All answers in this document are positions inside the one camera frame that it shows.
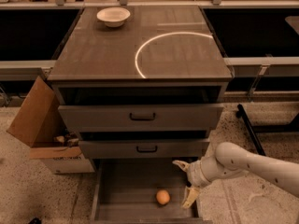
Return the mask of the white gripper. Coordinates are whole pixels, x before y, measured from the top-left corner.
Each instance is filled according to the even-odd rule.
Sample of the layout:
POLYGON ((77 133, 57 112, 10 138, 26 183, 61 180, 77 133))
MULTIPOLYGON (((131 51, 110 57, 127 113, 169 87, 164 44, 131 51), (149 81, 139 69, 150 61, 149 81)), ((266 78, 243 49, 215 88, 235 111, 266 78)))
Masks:
POLYGON ((200 194, 199 188, 204 188, 213 181, 223 179, 231 174, 214 156, 204 157, 191 164, 179 160, 174 160, 172 163, 183 172, 187 172, 188 181, 192 185, 192 187, 186 187, 184 190, 184 198, 181 204, 183 209, 190 208, 196 201, 200 194))

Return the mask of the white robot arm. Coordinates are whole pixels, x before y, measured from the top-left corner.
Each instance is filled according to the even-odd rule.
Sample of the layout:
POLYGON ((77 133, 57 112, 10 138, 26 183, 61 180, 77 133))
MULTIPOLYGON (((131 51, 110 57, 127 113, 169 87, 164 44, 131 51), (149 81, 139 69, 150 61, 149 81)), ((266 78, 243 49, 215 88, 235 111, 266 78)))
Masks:
POLYGON ((186 173, 191 184, 185 188, 181 207, 188 209, 196 201, 200 190, 218 179, 236 178, 251 172, 273 185, 299 196, 299 164, 254 154, 230 142, 220 143, 214 154, 198 161, 173 163, 186 173))

